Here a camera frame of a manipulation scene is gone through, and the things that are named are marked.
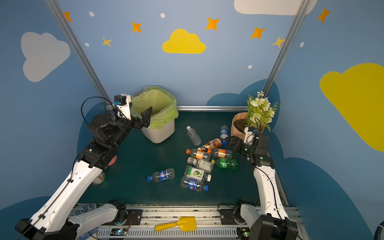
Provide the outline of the small blue label bottle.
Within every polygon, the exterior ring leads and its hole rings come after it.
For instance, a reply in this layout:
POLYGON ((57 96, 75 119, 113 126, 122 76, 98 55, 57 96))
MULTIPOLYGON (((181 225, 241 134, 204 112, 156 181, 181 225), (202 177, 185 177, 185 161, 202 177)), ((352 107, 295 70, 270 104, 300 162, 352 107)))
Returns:
POLYGON ((221 126, 221 128, 220 128, 220 139, 222 141, 225 141, 229 136, 230 136, 230 134, 229 134, 228 127, 226 125, 221 126))

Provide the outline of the clear bottle white cap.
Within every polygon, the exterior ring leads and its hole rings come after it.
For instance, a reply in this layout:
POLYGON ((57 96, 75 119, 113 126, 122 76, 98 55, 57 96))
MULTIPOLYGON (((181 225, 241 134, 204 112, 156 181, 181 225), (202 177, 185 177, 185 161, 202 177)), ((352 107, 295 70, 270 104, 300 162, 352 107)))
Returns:
POLYGON ((191 126, 187 126, 187 135, 194 144, 195 147, 199 147, 202 144, 202 140, 198 135, 197 131, 193 129, 191 126))

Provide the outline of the pepsi bottle front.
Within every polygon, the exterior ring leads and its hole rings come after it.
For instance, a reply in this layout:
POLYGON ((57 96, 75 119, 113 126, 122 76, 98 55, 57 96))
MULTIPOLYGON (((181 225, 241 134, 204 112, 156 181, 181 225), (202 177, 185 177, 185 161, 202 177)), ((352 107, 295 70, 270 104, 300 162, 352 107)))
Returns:
POLYGON ((181 187, 195 192, 207 192, 209 190, 209 186, 205 185, 202 181, 185 176, 181 179, 181 187))

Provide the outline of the pepsi bottle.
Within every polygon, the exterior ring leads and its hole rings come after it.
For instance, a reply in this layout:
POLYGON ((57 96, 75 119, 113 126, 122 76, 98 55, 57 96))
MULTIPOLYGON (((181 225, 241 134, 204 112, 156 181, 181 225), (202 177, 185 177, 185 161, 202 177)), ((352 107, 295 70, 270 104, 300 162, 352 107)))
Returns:
POLYGON ((209 190, 209 186, 205 185, 202 181, 185 176, 181 179, 181 187, 195 192, 207 192, 209 190))
POLYGON ((169 168, 166 170, 154 172, 151 176, 147 177, 147 181, 159 183, 159 182, 171 180, 174 178, 175 178, 175 170, 173 168, 169 168))

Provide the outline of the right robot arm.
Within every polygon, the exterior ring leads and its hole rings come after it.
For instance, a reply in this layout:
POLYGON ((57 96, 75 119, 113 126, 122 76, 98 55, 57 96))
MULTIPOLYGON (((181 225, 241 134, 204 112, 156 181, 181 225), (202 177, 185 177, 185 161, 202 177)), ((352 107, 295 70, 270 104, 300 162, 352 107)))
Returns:
POLYGON ((269 137, 251 134, 250 139, 230 137, 228 147, 247 157, 257 182, 260 209, 250 203, 239 202, 234 210, 238 223, 246 224, 250 240, 296 240, 299 230, 289 219, 280 198, 276 181, 276 167, 268 153, 269 137))

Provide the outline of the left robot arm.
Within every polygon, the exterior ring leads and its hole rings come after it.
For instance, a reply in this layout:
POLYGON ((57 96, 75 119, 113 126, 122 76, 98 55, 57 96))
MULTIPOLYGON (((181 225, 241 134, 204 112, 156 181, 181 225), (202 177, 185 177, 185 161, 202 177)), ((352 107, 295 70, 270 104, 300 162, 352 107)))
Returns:
POLYGON ((141 117, 127 117, 122 107, 113 114, 99 114, 87 125, 93 139, 75 158, 72 171, 52 197, 29 219, 21 219, 15 230, 29 240, 75 240, 105 223, 122 223, 126 205, 116 200, 77 216, 70 212, 91 183, 108 167, 119 145, 133 128, 150 125, 152 107, 141 117))

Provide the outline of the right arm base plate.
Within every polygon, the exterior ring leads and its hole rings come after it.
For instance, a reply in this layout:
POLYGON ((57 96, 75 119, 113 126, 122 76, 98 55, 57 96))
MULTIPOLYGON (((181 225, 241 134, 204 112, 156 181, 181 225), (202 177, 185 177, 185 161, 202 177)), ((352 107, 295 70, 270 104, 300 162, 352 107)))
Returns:
POLYGON ((238 225, 233 209, 219 209, 221 225, 238 225))

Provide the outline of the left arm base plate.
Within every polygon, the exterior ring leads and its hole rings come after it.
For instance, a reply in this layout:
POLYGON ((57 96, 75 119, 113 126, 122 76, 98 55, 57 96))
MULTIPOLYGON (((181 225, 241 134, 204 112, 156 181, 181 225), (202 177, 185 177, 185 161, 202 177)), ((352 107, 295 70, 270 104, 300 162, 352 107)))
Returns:
POLYGON ((124 226, 139 226, 141 224, 143 210, 131 209, 126 210, 126 220, 124 226))

